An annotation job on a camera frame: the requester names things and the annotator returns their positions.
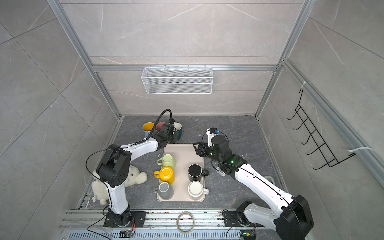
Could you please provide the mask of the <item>pink ghost pattern mug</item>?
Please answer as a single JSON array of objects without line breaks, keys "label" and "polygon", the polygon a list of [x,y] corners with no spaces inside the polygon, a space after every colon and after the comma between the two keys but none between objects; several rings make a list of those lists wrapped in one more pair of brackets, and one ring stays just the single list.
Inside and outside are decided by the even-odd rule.
[{"label": "pink ghost pattern mug", "polygon": [[156,131],[159,132],[162,129],[164,124],[165,124],[165,122],[157,123],[156,124]]}]

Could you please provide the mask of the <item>dark green mug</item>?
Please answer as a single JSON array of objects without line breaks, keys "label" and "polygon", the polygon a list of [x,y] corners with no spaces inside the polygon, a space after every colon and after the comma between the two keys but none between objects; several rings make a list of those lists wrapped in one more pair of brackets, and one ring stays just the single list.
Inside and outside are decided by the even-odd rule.
[{"label": "dark green mug", "polygon": [[175,127],[175,132],[174,132],[174,138],[172,143],[176,144],[182,137],[182,125],[180,123],[175,122],[174,127]]}]

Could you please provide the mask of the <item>blue butterfly mug yellow inside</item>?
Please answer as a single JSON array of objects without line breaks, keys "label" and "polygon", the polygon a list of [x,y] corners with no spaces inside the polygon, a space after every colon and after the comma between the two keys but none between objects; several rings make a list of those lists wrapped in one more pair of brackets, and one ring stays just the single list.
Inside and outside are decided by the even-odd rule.
[{"label": "blue butterfly mug yellow inside", "polygon": [[145,123],[143,125],[142,129],[143,129],[143,131],[145,133],[145,139],[147,139],[149,137],[149,135],[150,135],[150,133],[151,133],[151,131],[152,131],[154,126],[155,126],[155,124],[152,123],[152,122],[147,122],[147,123]]}]

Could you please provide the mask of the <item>light green mug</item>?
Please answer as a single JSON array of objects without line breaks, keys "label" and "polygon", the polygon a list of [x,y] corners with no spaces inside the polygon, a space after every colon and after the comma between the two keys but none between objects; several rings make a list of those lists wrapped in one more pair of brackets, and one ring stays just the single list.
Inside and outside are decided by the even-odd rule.
[{"label": "light green mug", "polygon": [[164,167],[170,167],[175,170],[176,160],[171,154],[165,154],[162,158],[157,160],[157,165]]}]

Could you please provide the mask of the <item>black mug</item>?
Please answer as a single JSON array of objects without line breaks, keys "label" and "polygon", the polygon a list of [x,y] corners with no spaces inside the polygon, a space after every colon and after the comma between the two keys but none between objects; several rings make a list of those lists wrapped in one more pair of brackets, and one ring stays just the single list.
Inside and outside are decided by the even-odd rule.
[{"label": "black mug", "polygon": [[188,168],[188,175],[190,182],[200,182],[203,177],[207,177],[209,175],[209,171],[203,170],[203,168],[198,164],[192,164]]}]

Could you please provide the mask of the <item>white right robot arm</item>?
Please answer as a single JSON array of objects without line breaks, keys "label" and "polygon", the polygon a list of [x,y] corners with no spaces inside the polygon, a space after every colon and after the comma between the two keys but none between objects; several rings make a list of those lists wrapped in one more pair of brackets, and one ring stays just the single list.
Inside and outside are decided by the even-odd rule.
[{"label": "white right robot arm", "polygon": [[237,209],[240,222],[272,229],[282,240],[303,240],[314,227],[308,201],[301,195],[294,197],[284,192],[260,175],[244,158],[232,153],[226,137],[215,135],[209,143],[200,141],[193,146],[198,156],[217,162],[226,175],[244,184],[268,205],[263,208],[244,202]]}]

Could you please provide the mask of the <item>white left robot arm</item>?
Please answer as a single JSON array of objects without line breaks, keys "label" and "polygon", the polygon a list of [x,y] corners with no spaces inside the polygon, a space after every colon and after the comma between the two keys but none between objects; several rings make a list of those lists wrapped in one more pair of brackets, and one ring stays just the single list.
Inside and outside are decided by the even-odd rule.
[{"label": "white left robot arm", "polygon": [[173,124],[164,123],[161,130],[148,139],[123,146],[112,144],[106,149],[96,172],[107,187],[110,202],[107,217],[113,220],[115,225],[125,227],[131,220],[130,205],[124,187],[131,161],[163,149],[172,142],[175,132],[176,127]]}]

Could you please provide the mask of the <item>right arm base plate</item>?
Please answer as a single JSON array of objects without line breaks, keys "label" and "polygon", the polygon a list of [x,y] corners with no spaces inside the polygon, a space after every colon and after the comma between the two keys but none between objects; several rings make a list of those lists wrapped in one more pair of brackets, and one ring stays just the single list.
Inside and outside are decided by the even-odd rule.
[{"label": "right arm base plate", "polygon": [[223,210],[222,215],[226,227],[264,227],[263,225],[249,222],[245,217],[240,217],[237,211]]}]

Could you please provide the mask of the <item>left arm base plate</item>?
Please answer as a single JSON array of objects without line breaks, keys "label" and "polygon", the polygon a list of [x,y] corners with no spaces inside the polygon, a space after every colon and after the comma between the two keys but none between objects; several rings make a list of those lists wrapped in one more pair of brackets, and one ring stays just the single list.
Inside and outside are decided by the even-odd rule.
[{"label": "left arm base plate", "polygon": [[131,228],[135,223],[136,228],[142,228],[146,219],[147,212],[123,212],[121,215],[117,215],[112,211],[109,211],[106,216],[106,220],[103,227],[111,228]]}]

